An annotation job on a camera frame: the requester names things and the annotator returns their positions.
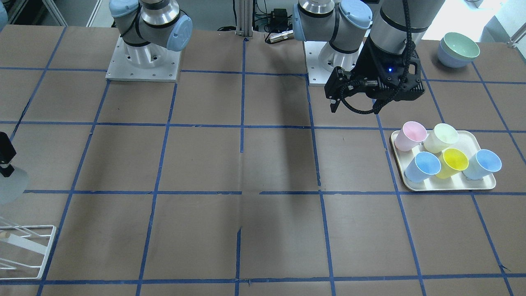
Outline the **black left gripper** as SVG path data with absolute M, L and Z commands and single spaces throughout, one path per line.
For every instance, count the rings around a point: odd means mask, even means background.
M 411 56 L 414 55 L 419 58 L 415 50 L 411 53 Z M 357 82 L 355 82 L 356 75 L 366 77 L 368 80 L 376 80 L 378 85 L 374 87 L 367 86 L 365 94 L 371 99 L 386 101 L 391 91 L 389 86 L 385 84 L 387 81 L 387 66 L 397 62 L 402 62 L 405 66 L 402 54 L 385 52 L 368 36 L 353 70 L 346 71 L 341 66 L 335 66 L 325 83 L 325 97 L 330 101 L 331 113 L 336 113 L 340 103 L 343 103 L 345 107 L 353 112 L 357 111 L 346 101 L 349 93 L 351 95 L 354 94 L 349 90 L 349 87 L 351 86 L 354 89 L 357 86 Z

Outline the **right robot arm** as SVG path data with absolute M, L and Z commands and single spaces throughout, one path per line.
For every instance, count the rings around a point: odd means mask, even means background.
M 48 42 L 50 54 L 46 64 L 36 72 L 40 75 L 10 133 L 1 133 L 1 181 L 27 178 L 27 173 L 12 165 L 16 150 L 12 138 L 18 127 L 31 116 L 44 125 L 87 123 L 98 112 L 98 96 L 103 99 L 109 82 L 155 79 L 173 82 L 177 76 L 179 52 L 189 42 L 192 20 L 180 10 L 176 0 L 111 0 L 109 10 L 117 25 L 118 42 L 109 64 L 107 76 L 89 66 L 74 69 L 81 61 L 89 62 L 96 52 L 96 37 L 77 38 L 77 47 L 69 55 L 58 49 L 73 41 L 74 29 L 64 29 Z

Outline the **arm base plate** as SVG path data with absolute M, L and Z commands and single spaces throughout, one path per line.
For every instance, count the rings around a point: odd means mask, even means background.
M 156 44 L 134 47 L 120 37 L 107 69 L 106 79 L 121 82 L 170 82 L 178 79 L 181 52 Z
M 305 61 L 310 86 L 324 86 L 335 66 L 351 71 L 363 48 L 363 42 L 357 52 L 344 54 L 336 52 L 328 42 L 304 42 Z

